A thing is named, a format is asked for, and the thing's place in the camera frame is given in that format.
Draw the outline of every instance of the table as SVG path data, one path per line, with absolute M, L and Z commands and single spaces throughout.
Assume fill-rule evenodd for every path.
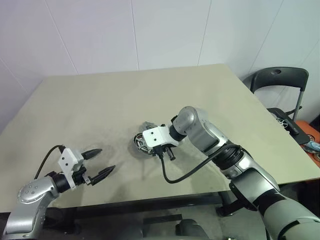
M 185 106 L 206 110 L 209 120 L 246 148 L 279 184 L 314 179 L 317 166 L 259 100 L 224 64 L 146 71 L 52 76 L 44 80 L 0 136 L 0 212 L 11 211 L 20 187 L 32 180 L 56 144 L 85 151 L 102 148 L 87 162 L 90 176 L 116 165 L 95 186 L 81 185 L 56 199 L 59 208 L 89 206 L 228 190 L 229 181 L 213 164 L 186 180 L 167 183 L 156 157 L 136 151 L 133 137 L 144 121 L 158 125 Z M 188 140 L 166 159 L 175 179 L 205 156 Z M 40 176 L 59 171 L 59 151 Z

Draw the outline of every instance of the wall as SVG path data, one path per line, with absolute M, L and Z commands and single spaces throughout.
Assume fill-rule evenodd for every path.
M 46 76 L 215 63 L 242 80 L 270 66 L 306 68 L 298 117 L 311 121 L 319 9 L 318 0 L 1 0 L 0 132 Z M 298 95 L 272 87 L 257 96 L 290 110 Z

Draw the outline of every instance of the chair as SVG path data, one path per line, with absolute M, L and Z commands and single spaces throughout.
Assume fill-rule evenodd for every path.
M 300 88 L 295 109 L 288 112 L 284 112 L 275 107 L 267 109 L 277 118 L 284 120 L 286 123 L 286 130 L 289 131 L 290 135 L 300 145 L 306 144 L 310 140 L 308 135 L 305 134 L 295 123 L 298 111 L 302 108 L 300 104 L 307 85 L 308 77 L 308 71 L 303 68 L 281 66 L 261 69 L 244 80 L 244 82 L 251 81 L 250 91 L 253 94 L 256 90 L 266 86 L 289 86 Z

